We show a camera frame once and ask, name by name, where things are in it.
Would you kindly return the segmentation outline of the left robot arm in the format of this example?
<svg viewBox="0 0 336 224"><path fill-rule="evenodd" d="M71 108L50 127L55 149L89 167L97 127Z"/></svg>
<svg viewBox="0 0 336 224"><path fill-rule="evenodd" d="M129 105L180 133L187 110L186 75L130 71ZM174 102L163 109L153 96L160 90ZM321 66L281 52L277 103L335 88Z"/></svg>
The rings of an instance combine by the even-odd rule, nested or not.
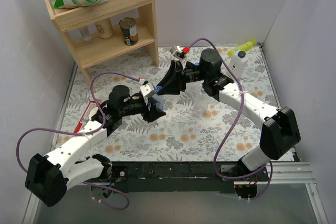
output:
<svg viewBox="0 0 336 224"><path fill-rule="evenodd" d="M46 155L34 155L28 165L25 187L46 206L60 202L67 190L77 184L96 178L106 182L112 170L108 158L94 155L80 162L88 150L105 140L121 124L125 116L141 115L146 122L165 116L161 103L155 98L158 88L151 83L140 86L140 91L130 96L127 86L115 86L107 100L90 116L78 136Z"/></svg>

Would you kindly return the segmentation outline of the blue bottle cap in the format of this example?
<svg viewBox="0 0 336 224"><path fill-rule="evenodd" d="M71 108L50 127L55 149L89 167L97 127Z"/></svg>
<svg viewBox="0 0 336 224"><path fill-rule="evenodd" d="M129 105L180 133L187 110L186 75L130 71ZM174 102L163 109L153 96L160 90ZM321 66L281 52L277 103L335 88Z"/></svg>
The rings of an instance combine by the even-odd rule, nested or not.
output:
<svg viewBox="0 0 336 224"><path fill-rule="evenodd" d="M163 88L162 86L156 86L156 87L155 87L155 89L156 89L156 93L157 93L158 95L162 95L162 91L161 91L162 88Z"/></svg>

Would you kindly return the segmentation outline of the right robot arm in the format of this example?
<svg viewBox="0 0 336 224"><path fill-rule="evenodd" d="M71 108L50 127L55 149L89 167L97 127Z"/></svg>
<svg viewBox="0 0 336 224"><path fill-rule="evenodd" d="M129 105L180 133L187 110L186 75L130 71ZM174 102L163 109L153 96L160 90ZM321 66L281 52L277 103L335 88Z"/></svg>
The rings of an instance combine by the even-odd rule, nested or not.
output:
<svg viewBox="0 0 336 224"><path fill-rule="evenodd" d="M228 171L220 173L216 170L219 177L251 180L269 161L280 159L300 142L296 116L291 108L279 109L244 93L232 78L221 72L224 62L217 50L204 49L198 64L182 63L188 51L187 47L171 48L174 60L157 85L158 95L179 95L186 90L188 83L202 81L208 96L236 109L239 115L249 118L261 130L259 145Z"/></svg>

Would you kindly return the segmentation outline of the small blue-label water bottle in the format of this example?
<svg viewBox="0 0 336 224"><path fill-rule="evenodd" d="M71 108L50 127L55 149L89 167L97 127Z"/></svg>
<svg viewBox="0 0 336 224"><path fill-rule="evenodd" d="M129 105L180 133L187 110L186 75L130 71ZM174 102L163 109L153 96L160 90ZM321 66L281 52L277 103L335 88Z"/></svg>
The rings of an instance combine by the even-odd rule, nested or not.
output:
<svg viewBox="0 0 336 224"><path fill-rule="evenodd" d="M155 94L151 96L151 99L152 99L153 102L155 102L155 105L156 105L156 107L157 107L158 109L160 109L160 110L162 110L162 111L164 110L164 109L163 109L163 106L164 106L164 98L163 98L162 95L158 95L158 94L156 93L156 89L155 89Z"/></svg>

